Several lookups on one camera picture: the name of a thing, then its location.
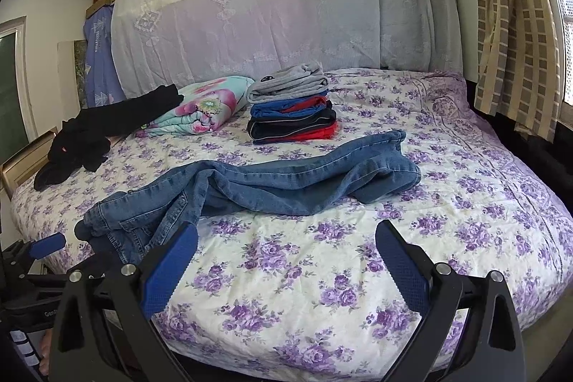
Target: red folded shirt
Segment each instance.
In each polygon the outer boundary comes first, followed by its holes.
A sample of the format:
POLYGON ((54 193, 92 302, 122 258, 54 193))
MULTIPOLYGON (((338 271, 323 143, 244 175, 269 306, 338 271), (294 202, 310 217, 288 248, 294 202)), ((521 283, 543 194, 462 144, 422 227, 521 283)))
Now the red folded shirt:
POLYGON ((308 98, 307 100, 304 100, 302 102, 297 102, 297 104, 294 104, 293 106, 283 109, 281 111, 281 113, 286 114, 288 112, 294 112, 296 110, 303 110, 306 109, 308 107, 313 107, 313 106, 317 106, 319 104, 326 104, 326 97, 325 96, 312 96, 310 98, 308 98))
POLYGON ((306 131, 305 133, 299 133, 293 136, 286 136, 283 138, 273 138, 272 140, 265 140, 266 143, 281 143, 285 141, 304 141, 304 140, 329 140, 334 135, 336 131, 336 124, 334 122, 332 125, 319 128, 318 130, 306 131))

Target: blue gripper pad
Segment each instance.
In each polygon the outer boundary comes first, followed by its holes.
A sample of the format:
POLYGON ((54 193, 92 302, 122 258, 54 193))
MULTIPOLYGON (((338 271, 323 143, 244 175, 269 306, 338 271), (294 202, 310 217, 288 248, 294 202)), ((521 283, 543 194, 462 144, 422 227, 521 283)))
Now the blue gripper pad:
POLYGON ((410 310, 425 316, 430 310, 429 284, 406 250, 407 243, 390 221, 376 227, 376 249, 410 310))
POLYGON ((62 249, 64 246, 66 246, 66 238, 62 233, 58 232, 34 242, 30 246, 28 254, 32 259, 42 259, 62 249))
POLYGON ((141 309, 145 318, 150 319, 153 314, 165 309, 185 269, 191 262, 198 243, 197 228, 188 223, 145 281, 141 301, 141 309))

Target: door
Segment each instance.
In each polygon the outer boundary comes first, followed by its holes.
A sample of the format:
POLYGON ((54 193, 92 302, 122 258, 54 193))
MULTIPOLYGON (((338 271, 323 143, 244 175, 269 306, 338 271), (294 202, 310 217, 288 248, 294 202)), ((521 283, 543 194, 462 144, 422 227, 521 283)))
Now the door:
POLYGON ((16 84, 16 32, 0 38, 0 164, 28 144, 16 84))

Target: black folded shirt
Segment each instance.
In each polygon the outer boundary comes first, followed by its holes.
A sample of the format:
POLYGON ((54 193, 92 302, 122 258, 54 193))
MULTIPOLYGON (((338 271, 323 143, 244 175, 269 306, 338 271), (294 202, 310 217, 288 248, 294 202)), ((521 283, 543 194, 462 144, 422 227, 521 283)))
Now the black folded shirt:
POLYGON ((48 163, 35 175, 34 189, 42 191, 48 185, 60 184, 82 166, 96 171, 110 151, 106 137, 130 134, 181 101, 183 96, 171 84, 137 98, 80 110, 75 119, 63 122, 48 152, 48 163))
POLYGON ((247 132, 255 142, 259 142, 259 140, 284 138, 326 128, 334 122, 336 122, 336 112, 332 110, 332 103, 327 101, 326 108, 308 117, 295 119, 292 117, 252 117, 247 124, 247 132))

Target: bed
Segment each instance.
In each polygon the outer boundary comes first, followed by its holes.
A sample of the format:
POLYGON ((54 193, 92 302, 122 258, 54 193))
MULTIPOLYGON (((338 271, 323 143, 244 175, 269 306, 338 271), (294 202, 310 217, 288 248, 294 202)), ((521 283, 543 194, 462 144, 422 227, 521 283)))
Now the bed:
MULTIPOLYGON (((349 68, 328 73, 341 128, 333 140, 253 146, 244 110, 213 134, 128 137, 96 173, 83 169, 42 193, 28 180, 13 215, 24 238, 61 231, 48 258, 58 272, 90 255, 73 228, 97 200, 141 187, 200 159, 253 164, 324 154, 392 128, 422 181, 371 205, 343 199, 310 217, 241 212, 203 218, 199 249, 154 322, 168 346, 214 366, 284 381, 379 380, 412 335, 408 311, 374 247, 391 219, 406 241, 463 274, 498 269, 522 328, 573 276, 573 221, 562 202, 500 143, 466 101, 454 72, 349 68)), ((452 355, 457 316, 436 362, 452 355)))

